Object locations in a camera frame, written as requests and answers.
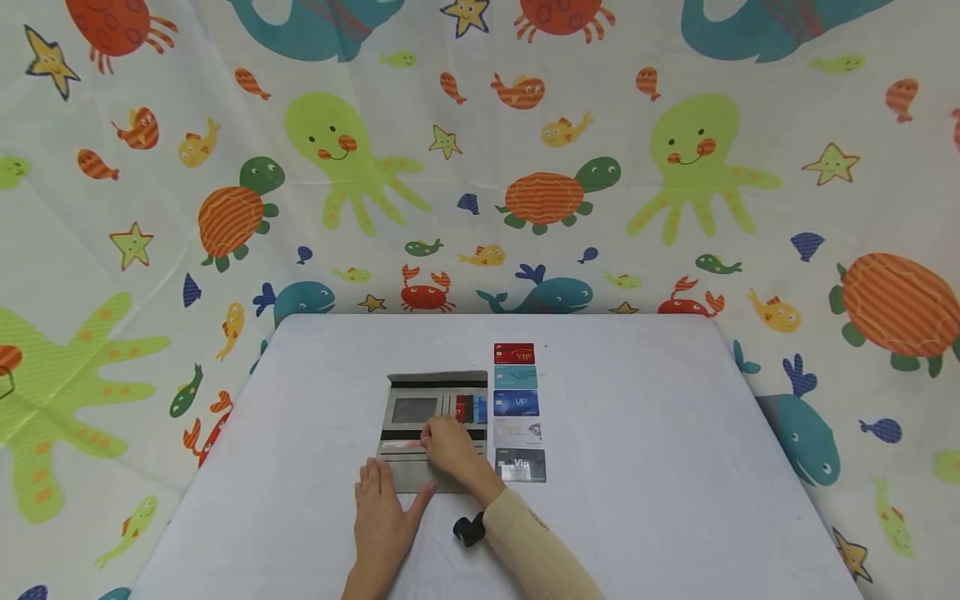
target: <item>red vip card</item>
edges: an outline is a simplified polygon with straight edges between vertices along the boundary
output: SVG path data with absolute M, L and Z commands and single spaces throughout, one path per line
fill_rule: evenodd
M 533 344 L 494 344 L 493 363 L 495 365 L 533 365 Z

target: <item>orange turtle shell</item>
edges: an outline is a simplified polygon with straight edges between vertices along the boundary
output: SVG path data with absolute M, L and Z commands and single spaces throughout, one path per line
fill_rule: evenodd
M 507 207 L 534 225 L 549 225 L 572 215 L 584 201 L 584 186 L 557 173 L 534 173 L 507 188 Z
M 263 201 L 247 187 L 221 187 L 200 207 L 200 241 L 214 258 L 243 246 L 263 220 Z
M 939 356 L 960 336 L 960 304 L 925 266 L 895 254 L 864 254 L 843 280 L 851 323 L 868 340 L 904 356 Z

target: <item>green octopus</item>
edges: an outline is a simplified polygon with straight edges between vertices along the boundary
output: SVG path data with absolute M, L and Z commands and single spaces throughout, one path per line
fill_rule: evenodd
M 343 99 L 330 94 L 303 94 L 287 108 L 284 124 L 297 152 L 320 167 L 332 183 L 324 204 L 324 225 L 328 229 L 340 226 L 344 203 L 351 202 L 357 225 L 374 237 L 376 229 L 364 196 L 380 206 L 391 221 L 406 225 L 400 211 L 387 200 L 386 186 L 420 210 L 433 210 L 396 178 L 397 173 L 421 173 L 423 164 L 405 156 L 373 157 L 363 120 Z
M 76 417 L 78 409 L 137 402 L 154 394 L 145 383 L 107 381 L 105 365 L 133 360 L 170 346 L 170 338 L 110 340 L 131 309 L 130 294 L 117 294 L 87 317 L 64 346 L 0 306 L 0 356 L 15 385 L 0 399 L 0 446 L 13 458 L 13 493 L 32 523 L 57 516 L 63 489 L 54 474 L 53 449 L 64 441 L 93 458 L 116 458 L 127 443 Z
M 756 231 L 739 188 L 777 189 L 781 181 L 766 171 L 727 164 L 739 127 L 736 104 L 720 94 L 691 96 L 661 115 L 650 135 L 650 155 L 660 168 L 663 188 L 630 221 L 627 235 L 637 235 L 661 210 L 669 208 L 663 243 L 673 246 L 684 204 L 691 202 L 700 228 L 713 237 L 716 223 L 710 202 L 714 194 L 723 196 L 741 229 Z

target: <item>yellow fish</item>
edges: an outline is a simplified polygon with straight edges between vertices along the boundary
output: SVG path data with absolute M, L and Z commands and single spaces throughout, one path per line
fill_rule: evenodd
M 230 308 L 227 309 L 227 320 L 224 321 L 224 335 L 227 336 L 227 345 L 224 346 L 224 349 L 220 350 L 216 358 L 223 362 L 227 355 L 230 354 L 230 351 L 233 350 L 233 346 L 237 343 L 237 338 L 240 337 L 240 334 L 243 333 L 243 324 L 244 324 L 244 310 L 243 304 L 234 302 L 230 305 Z
M 213 119 L 207 119 L 206 128 L 206 137 L 188 132 L 186 139 L 180 143 L 177 153 L 184 167 L 195 169 L 204 164 L 217 147 L 217 132 L 220 126 L 214 123 Z
M 460 256 L 460 262 L 468 262 L 478 267 L 495 267 L 502 265 L 503 261 L 507 259 L 507 253 L 496 244 L 477 246 L 477 252 L 473 256 L 463 254 L 457 254 L 457 256 Z
M 553 121 L 543 126 L 542 131 L 540 131 L 540 139 L 550 148 L 562 148 L 580 137 L 587 125 L 592 122 L 593 117 L 590 116 L 589 110 L 584 113 L 584 120 L 577 127 L 573 127 L 573 124 L 567 121 L 565 117 L 560 117 L 559 121 Z
M 756 315 L 774 331 L 792 333 L 800 326 L 800 311 L 791 304 L 781 302 L 780 298 L 773 296 L 764 304 L 756 296 L 754 288 L 750 288 L 750 296 L 747 298 L 754 303 Z

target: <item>blue vip card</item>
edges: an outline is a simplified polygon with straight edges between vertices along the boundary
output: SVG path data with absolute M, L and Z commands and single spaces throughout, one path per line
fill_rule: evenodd
M 495 417 L 538 417 L 540 404 L 535 390 L 497 390 L 493 392 Z
M 537 368 L 532 365 L 497 365 L 493 368 L 497 390 L 536 390 Z

